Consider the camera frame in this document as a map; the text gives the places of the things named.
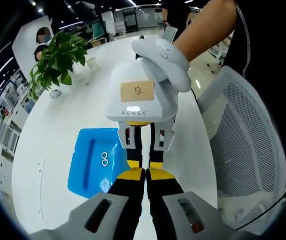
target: mesh chair back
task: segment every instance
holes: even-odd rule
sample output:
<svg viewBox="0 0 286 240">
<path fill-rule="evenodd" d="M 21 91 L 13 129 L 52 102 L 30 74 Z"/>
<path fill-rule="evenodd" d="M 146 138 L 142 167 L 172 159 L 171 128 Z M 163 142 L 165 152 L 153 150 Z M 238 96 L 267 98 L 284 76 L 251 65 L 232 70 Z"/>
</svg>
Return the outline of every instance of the mesh chair back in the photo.
<svg viewBox="0 0 286 240">
<path fill-rule="evenodd" d="M 236 229 L 274 204 L 285 191 L 283 148 L 256 90 L 225 66 L 198 104 L 213 153 L 218 209 Z M 261 234 L 279 205 L 243 230 Z"/>
</svg>

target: paper label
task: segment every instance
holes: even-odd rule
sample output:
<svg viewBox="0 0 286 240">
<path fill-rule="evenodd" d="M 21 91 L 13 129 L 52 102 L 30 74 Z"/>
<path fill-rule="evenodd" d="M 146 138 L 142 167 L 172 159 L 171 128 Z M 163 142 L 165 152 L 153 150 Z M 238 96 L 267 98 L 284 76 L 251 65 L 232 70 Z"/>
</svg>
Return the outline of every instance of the paper label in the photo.
<svg viewBox="0 0 286 240">
<path fill-rule="evenodd" d="M 121 84 L 121 102 L 154 100 L 153 81 L 132 81 Z"/>
</svg>

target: blue tray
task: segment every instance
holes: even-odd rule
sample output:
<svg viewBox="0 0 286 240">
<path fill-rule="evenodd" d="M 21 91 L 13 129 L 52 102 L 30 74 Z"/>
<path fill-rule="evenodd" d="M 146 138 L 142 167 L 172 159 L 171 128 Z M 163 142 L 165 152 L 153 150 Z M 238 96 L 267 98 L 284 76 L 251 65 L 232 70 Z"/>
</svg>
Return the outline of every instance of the blue tray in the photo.
<svg viewBox="0 0 286 240">
<path fill-rule="evenodd" d="M 130 169 L 117 131 L 118 128 L 80 130 L 68 177 L 71 192 L 85 198 L 106 193 L 116 177 Z"/>
</svg>

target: white desk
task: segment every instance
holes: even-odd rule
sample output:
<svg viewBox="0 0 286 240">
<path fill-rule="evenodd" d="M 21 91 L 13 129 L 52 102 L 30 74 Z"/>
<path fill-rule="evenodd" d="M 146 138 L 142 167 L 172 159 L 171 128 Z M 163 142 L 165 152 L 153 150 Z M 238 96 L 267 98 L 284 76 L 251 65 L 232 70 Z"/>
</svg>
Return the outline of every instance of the white desk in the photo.
<svg viewBox="0 0 286 240">
<path fill-rule="evenodd" d="M 99 66 L 89 84 L 79 85 L 54 100 L 50 100 L 49 92 L 45 91 L 35 104 L 17 145 L 12 176 L 16 214 L 28 233 L 57 228 L 67 221 L 72 209 L 86 201 L 67 189 L 76 139 L 80 129 L 118 127 L 105 117 L 108 97 L 104 93 L 113 67 L 120 61 L 135 59 L 131 41 L 137 38 L 117 40 L 88 50 L 86 58 L 96 57 Z M 195 191 L 217 207 L 214 163 L 193 94 L 180 94 L 178 106 L 176 135 L 171 150 L 164 156 L 164 168 L 176 174 L 184 190 Z M 144 165 L 148 162 L 151 141 L 149 129 L 142 130 Z M 151 224 L 146 207 L 137 236 L 148 234 L 149 229 L 143 227 L 145 222 Z"/>
</svg>

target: cable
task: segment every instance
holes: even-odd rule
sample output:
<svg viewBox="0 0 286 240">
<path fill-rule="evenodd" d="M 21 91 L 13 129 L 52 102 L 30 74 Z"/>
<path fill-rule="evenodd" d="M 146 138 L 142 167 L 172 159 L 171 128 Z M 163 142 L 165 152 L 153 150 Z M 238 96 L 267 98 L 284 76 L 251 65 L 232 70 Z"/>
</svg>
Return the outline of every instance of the cable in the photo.
<svg viewBox="0 0 286 240">
<path fill-rule="evenodd" d="M 268 211 L 270 211 L 273 207 L 276 206 L 276 204 L 278 204 L 282 199 L 286 198 L 286 192 L 283 194 L 283 196 L 281 196 L 272 206 L 270 206 L 265 212 L 261 213 L 260 215 L 258 215 L 256 218 L 252 219 L 251 221 L 249 221 L 248 223 L 244 224 L 243 226 L 235 229 L 235 231 L 242 229 L 243 227 L 251 224 L 252 222 L 254 222 L 255 220 L 259 219 L 261 216 L 263 216 L 265 213 L 267 213 Z"/>
<path fill-rule="evenodd" d="M 198 104 L 198 101 L 197 101 L 197 98 L 196 98 L 196 94 L 195 94 L 195 92 L 194 92 L 194 90 L 191 88 L 191 90 L 192 90 L 192 93 L 193 93 L 193 95 L 194 95 L 194 98 L 195 98 L 195 101 L 196 101 L 196 103 Z"/>
</svg>

